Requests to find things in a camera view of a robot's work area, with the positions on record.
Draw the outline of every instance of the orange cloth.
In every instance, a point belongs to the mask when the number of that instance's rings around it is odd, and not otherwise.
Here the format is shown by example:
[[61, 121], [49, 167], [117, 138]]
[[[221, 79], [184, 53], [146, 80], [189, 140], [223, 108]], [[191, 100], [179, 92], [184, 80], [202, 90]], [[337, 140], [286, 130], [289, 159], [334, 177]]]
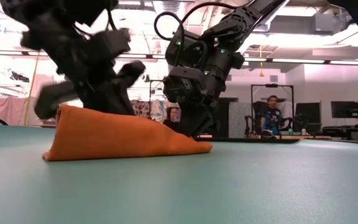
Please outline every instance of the orange cloth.
[[174, 156], [207, 153], [212, 145], [196, 142], [147, 118], [101, 113], [61, 105], [47, 161]]

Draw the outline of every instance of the person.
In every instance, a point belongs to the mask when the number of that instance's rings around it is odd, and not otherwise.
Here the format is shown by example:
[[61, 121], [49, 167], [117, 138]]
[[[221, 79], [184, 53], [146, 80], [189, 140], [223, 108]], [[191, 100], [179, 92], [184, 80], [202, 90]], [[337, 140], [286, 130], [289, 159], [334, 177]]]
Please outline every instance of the person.
[[163, 124], [168, 126], [170, 129], [177, 131], [179, 128], [179, 108], [168, 107], [167, 118], [163, 121]]
[[274, 135], [280, 134], [279, 126], [283, 121], [281, 111], [277, 108], [277, 101], [278, 98], [275, 95], [267, 99], [268, 107], [262, 109], [262, 118], [260, 119], [262, 131], [269, 130]]

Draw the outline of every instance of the white wall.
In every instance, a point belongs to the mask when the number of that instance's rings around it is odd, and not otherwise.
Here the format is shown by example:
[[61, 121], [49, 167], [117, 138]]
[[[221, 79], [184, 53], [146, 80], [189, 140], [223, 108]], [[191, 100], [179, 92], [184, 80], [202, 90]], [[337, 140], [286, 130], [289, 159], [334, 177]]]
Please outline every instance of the white wall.
[[295, 102], [321, 101], [323, 126], [358, 124], [358, 119], [331, 116], [331, 101], [358, 101], [358, 66], [300, 65], [289, 71], [286, 78], [288, 84], [295, 86]]
[[[263, 69], [264, 76], [260, 76], [260, 69], [249, 71], [248, 69], [231, 70], [232, 80], [226, 82], [226, 91], [221, 93], [221, 97], [236, 97], [240, 102], [251, 102], [251, 85], [252, 84], [268, 84], [270, 82], [271, 75], [278, 75], [279, 85], [285, 85], [285, 74], [281, 73], [279, 69]], [[286, 88], [287, 92], [291, 93], [291, 89]], [[270, 95], [277, 95], [279, 98], [286, 98], [291, 100], [289, 95], [282, 88], [266, 88], [266, 87], [254, 87], [254, 101], [258, 101], [261, 98], [267, 98]]]

